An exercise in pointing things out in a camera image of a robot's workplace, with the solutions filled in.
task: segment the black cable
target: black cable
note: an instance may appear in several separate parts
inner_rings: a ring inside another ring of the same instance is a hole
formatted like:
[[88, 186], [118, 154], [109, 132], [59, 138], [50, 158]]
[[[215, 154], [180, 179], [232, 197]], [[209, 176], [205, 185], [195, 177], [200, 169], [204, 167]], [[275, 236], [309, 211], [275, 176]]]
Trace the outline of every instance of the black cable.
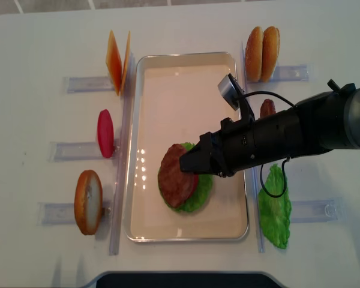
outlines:
[[285, 99], [284, 97], [276, 94], [276, 93], [273, 93], [273, 92], [270, 92], [270, 91], [255, 91], [255, 92], [251, 92], [251, 93], [247, 93], [247, 94], [244, 94], [244, 98], [248, 98], [249, 96], [252, 96], [252, 95], [271, 95], [271, 96], [274, 96], [276, 98], [279, 98], [280, 100], [283, 100], [285, 103], [287, 103], [288, 105], [291, 105], [292, 107], [294, 107], [295, 105], [290, 102], [289, 100]]
[[[273, 93], [273, 92], [270, 92], [270, 91], [255, 91], [255, 92], [251, 92], [251, 93], [247, 93], [247, 94], [244, 94], [243, 97], [244, 98], [248, 98], [249, 96], [252, 96], [252, 95], [271, 95], [271, 96], [274, 96], [280, 100], [283, 100], [285, 103], [287, 103], [288, 105], [290, 105], [291, 107], [294, 107], [295, 105], [290, 102], [289, 100], [285, 99], [284, 97], [276, 94], [276, 93]], [[281, 192], [281, 194], [279, 195], [272, 195], [266, 188], [265, 188], [265, 185], [264, 185], [264, 182], [263, 182], [263, 167], [264, 167], [264, 164], [262, 164], [262, 167], [260, 169], [260, 183], [262, 185], [262, 188], [264, 189], [265, 193], [272, 197], [272, 198], [279, 198], [281, 197], [282, 195], [284, 195], [284, 193], [286, 192], [287, 190], [287, 176], [286, 176], [286, 172], [284, 170], [284, 165], [289, 161], [289, 157], [287, 159], [285, 159], [281, 165], [281, 170], [283, 171], [283, 178], [284, 178], [284, 188], [283, 188], [283, 192]]]
[[286, 172], [284, 170], [284, 165], [289, 161], [289, 157], [287, 159], [285, 159], [281, 165], [281, 171], [283, 171], [283, 177], [284, 177], [284, 188], [283, 188], [283, 192], [281, 192], [281, 194], [279, 195], [273, 195], [271, 194], [266, 188], [265, 188], [265, 185], [264, 185], [264, 182], [263, 182], [263, 166], [264, 164], [262, 164], [262, 167], [260, 169], [260, 183], [262, 185], [262, 188], [264, 189], [265, 193], [272, 197], [272, 198], [279, 198], [281, 197], [282, 195], [284, 195], [284, 193], [286, 192], [287, 190], [287, 176], [286, 176]]

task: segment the white table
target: white table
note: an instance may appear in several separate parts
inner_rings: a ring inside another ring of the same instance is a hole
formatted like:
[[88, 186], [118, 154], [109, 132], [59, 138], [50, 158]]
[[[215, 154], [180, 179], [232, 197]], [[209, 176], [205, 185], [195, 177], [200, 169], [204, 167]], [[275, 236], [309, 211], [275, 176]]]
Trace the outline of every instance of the white table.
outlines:
[[[275, 25], [279, 63], [309, 63], [309, 83], [266, 86], [293, 102], [328, 91], [333, 78], [360, 87], [360, 1], [238, 4], [10, 15], [0, 17], [0, 286], [77, 287], [112, 271], [262, 271], [290, 287], [360, 287], [360, 151], [334, 151], [287, 166], [292, 200], [341, 196], [346, 224], [292, 224], [289, 247], [257, 252], [254, 205], [240, 242], [135, 244], [109, 232], [84, 237], [75, 225], [37, 225], [38, 202], [73, 201], [79, 173], [94, 169], [114, 191], [111, 161], [48, 163], [50, 141], [93, 141], [100, 110], [120, 123], [111, 92], [67, 95], [65, 76], [102, 76], [109, 30], [124, 55], [127, 32], [145, 55], [227, 51], [238, 65], [250, 31]], [[262, 97], [251, 100], [255, 114]]]

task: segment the clear acrylic holder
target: clear acrylic holder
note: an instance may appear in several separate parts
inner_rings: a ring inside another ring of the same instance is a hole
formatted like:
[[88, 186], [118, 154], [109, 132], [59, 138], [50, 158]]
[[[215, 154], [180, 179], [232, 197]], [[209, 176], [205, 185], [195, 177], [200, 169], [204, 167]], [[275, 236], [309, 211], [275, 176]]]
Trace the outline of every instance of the clear acrylic holder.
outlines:
[[[115, 152], [110, 159], [114, 159], [118, 152], [118, 141], [114, 142]], [[76, 160], [105, 160], [101, 154], [97, 142], [50, 142], [49, 143], [49, 161], [76, 161]]]
[[[260, 253], [265, 252], [264, 235], [260, 226], [260, 192], [259, 177], [257, 170], [259, 167], [253, 167], [253, 199], [255, 201], [254, 214], [256, 221], [256, 238], [257, 247]], [[346, 221], [346, 209], [343, 199], [340, 197], [325, 200], [313, 201], [292, 201], [292, 211], [290, 222], [293, 223], [323, 223], [323, 222], [340, 222]]]
[[275, 70], [268, 80], [268, 82], [293, 82], [293, 81], [309, 81], [310, 66], [308, 64], [301, 64], [295, 66], [276, 66]]
[[118, 172], [116, 176], [116, 188], [115, 195], [113, 197], [113, 215], [112, 226], [110, 231], [110, 243], [109, 254], [119, 254], [119, 244], [121, 236], [121, 224], [122, 224], [122, 206], [124, 188], [126, 185], [127, 176], [127, 155], [130, 148], [130, 125], [133, 112], [134, 103], [134, 90], [136, 82], [136, 63], [133, 53], [129, 55], [127, 79], [125, 81], [125, 88], [122, 97], [124, 98], [124, 106], [122, 112], [122, 125], [120, 133], [120, 144], [118, 150]]
[[[110, 221], [111, 203], [103, 202], [101, 222]], [[76, 224], [73, 203], [39, 203], [37, 224], [42, 226]]]
[[109, 76], [66, 77], [67, 93], [114, 91], [115, 87]]

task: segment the metal tray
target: metal tray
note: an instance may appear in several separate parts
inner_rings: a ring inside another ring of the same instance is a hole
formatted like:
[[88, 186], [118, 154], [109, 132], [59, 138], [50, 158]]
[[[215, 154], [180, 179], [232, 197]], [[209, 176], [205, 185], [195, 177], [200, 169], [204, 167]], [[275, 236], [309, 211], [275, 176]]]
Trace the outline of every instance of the metal tray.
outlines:
[[139, 61], [123, 216], [132, 241], [233, 240], [246, 234], [244, 173], [214, 176], [207, 203], [191, 214], [168, 208], [157, 184], [161, 160], [172, 144], [197, 143], [201, 134], [219, 130], [223, 118], [239, 118], [217, 88], [228, 73], [236, 75], [236, 64], [225, 52]]

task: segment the green lettuce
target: green lettuce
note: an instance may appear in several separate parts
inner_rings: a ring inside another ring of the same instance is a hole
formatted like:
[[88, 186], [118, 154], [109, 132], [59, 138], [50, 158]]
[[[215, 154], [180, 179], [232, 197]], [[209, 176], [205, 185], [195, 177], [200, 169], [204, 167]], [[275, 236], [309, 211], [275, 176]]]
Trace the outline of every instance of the green lettuce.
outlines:
[[[265, 188], [272, 195], [283, 192], [284, 177], [282, 170], [277, 164], [272, 165], [270, 173], [265, 182]], [[269, 197], [264, 189], [259, 193], [260, 226], [263, 234], [276, 247], [287, 248], [289, 239], [289, 224], [292, 204], [289, 200], [288, 188], [284, 195], [279, 198]]]
[[[181, 144], [187, 151], [192, 149], [195, 145], [192, 143], [182, 143]], [[206, 200], [208, 199], [209, 192], [212, 190], [213, 180], [212, 175], [199, 175], [199, 183], [197, 184], [196, 190], [192, 194], [191, 197], [187, 199], [180, 207], [173, 208], [171, 207], [164, 199], [165, 203], [169, 208], [176, 212], [193, 212], [199, 209], [201, 206], [204, 205]]]

